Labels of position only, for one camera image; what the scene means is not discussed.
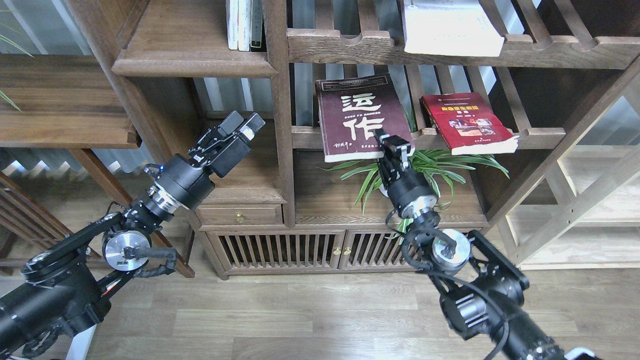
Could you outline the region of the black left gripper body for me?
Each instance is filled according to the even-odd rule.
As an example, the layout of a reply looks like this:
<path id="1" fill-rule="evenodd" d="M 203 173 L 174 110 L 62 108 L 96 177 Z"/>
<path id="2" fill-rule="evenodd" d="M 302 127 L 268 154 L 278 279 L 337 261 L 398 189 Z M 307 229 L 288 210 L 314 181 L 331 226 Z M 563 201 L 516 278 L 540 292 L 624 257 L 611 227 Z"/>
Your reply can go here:
<path id="1" fill-rule="evenodd" d="M 195 167 L 205 167 L 223 178 L 250 152 L 250 140 L 240 132 L 227 132 L 221 126 L 206 130 L 196 144 L 188 150 Z"/>

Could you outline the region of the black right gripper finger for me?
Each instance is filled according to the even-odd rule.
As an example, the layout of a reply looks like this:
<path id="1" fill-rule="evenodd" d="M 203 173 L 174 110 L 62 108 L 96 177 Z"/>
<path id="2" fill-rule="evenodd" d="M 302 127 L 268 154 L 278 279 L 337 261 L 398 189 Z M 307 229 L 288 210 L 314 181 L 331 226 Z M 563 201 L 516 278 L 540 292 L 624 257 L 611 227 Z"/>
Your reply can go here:
<path id="1" fill-rule="evenodd" d="M 386 133 L 383 129 L 375 129 L 374 137 L 382 153 L 381 157 L 393 157 L 395 155 L 396 146 L 394 144 L 394 136 Z"/>

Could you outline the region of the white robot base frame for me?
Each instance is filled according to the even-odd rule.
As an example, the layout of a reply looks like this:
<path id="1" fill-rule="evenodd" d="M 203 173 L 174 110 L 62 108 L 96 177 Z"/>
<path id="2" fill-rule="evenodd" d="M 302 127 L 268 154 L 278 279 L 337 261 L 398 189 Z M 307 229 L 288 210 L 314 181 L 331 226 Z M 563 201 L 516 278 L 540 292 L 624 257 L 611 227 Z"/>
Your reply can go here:
<path id="1" fill-rule="evenodd" d="M 73 337 L 66 360 L 86 360 L 97 327 L 94 325 Z"/>

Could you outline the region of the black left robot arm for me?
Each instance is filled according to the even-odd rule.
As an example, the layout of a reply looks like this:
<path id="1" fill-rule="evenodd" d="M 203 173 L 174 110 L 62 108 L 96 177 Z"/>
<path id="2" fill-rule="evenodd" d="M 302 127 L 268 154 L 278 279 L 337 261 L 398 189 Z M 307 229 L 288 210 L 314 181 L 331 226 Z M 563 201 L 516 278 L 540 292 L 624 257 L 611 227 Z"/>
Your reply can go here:
<path id="1" fill-rule="evenodd" d="M 250 141 L 265 125 L 259 114 L 244 119 L 231 112 L 188 150 L 165 164 L 148 164 L 148 191 L 123 212 L 112 212 L 28 260 L 25 282 L 1 298 L 3 360 L 22 349 L 34 358 L 61 334 L 75 337 L 100 324 L 110 299 L 133 278 L 169 275 L 178 251 L 154 247 L 151 235 L 179 208 L 195 210 L 214 190 L 211 174 L 226 176 L 250 152 Z"/>

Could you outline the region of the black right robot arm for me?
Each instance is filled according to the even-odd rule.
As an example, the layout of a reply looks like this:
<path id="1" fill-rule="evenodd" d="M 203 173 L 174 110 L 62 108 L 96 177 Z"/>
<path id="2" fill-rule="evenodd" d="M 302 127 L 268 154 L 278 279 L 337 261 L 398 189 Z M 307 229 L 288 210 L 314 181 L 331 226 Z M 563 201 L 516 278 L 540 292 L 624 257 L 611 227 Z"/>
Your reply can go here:
<path id="1" fill-rule="evenodd" d="M 562 350 L 522 310 L 530 281 L 482 234 L 439 228 L 438 196 L 411 165 L 409 142 L 382 129 L 374 134 L 393 212 L 412 221 L 403 234 L 403 258 L 437 288 L 450 328 L 464 340 L 488 335 L 494 350 L 487 359 L 503 353 L 510 360 L 594 360 L 584 347 Z"/>

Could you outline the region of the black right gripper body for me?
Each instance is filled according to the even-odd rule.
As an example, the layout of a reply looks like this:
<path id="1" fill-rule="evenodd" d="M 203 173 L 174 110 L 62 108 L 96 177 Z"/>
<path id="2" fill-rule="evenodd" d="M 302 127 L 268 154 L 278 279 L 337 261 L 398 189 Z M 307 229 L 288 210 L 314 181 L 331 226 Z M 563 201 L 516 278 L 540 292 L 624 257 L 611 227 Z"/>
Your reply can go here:
<path id="1" fill-rule="evenodd" d="M 400 183 L 404 187 L 416 186 L 415 171 L 411 170 L 409 153 L 411 144 L 400 136 L 394 136 L 395 155 L 378 159 L 378 171 L 385 187 Z"/>

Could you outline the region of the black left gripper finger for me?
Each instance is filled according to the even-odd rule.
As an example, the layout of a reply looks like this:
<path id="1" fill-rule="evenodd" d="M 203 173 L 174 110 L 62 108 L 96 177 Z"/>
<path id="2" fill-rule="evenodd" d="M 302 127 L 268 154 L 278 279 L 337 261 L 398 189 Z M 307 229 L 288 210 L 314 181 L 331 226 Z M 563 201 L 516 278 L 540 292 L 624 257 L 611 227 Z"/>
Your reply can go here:
<path id="1" fill-rule="evenodd" d="M 240 121 L 238 136 L 244 142 L 250 142 L 266 124 L 265 120 L 257 112 L 254 112 L 248 119 L 240 116 Z"/>
<path id="2" fill-rule="evenodd" d="M 219 124 L 220 137 L 228 137 L 233 134 L 239 126 L 242 125 L 244 118 L 238 111 L 232 111 L 230 114 Z"/>

